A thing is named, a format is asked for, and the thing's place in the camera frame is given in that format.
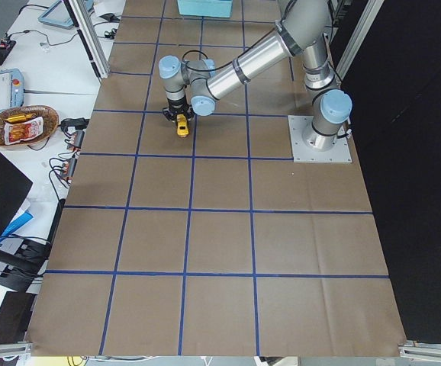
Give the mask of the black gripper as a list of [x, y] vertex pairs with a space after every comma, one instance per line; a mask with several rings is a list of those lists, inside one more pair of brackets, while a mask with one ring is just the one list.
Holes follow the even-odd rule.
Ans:
[[190, 108], [190, 104], [185, 99], [168, 100], [168, 107], [162, 109], [162, 113], [167, 120], [175, 121], [178, 114], [184, 114], [187, 120], [195, 117], [195, 112]]

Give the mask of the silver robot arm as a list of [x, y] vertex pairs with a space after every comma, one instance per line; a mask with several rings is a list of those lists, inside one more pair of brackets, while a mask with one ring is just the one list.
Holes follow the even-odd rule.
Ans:
[[233, 90], [248, 84], [275, 64], [301, 57], [304, 84], [312, 99], [314, 116], [303, 129], [302, 140], [311, 149], [328, 151], [341, 138], [352, 100], [336, 83], [330, 65], [324, 28], [330, 17], [325, 1], [280, 1], [280, 20], [248, 50], [223, 66], [209, 58], [188, 61], [164, 56], [159, 76], [168, 101], [163, 115], [172, 121], [179, 136], [188, 133], [195, 116], [208, 116], [216, 103]]

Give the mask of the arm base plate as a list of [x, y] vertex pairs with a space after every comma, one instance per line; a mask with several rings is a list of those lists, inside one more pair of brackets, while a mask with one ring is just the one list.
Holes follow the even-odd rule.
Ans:
[[296, 163], [350, 164], [348, 139], [343, 128], [334, 136], [322, 136], [313, 130], [312, 116], [288, 115], [293, 161]]

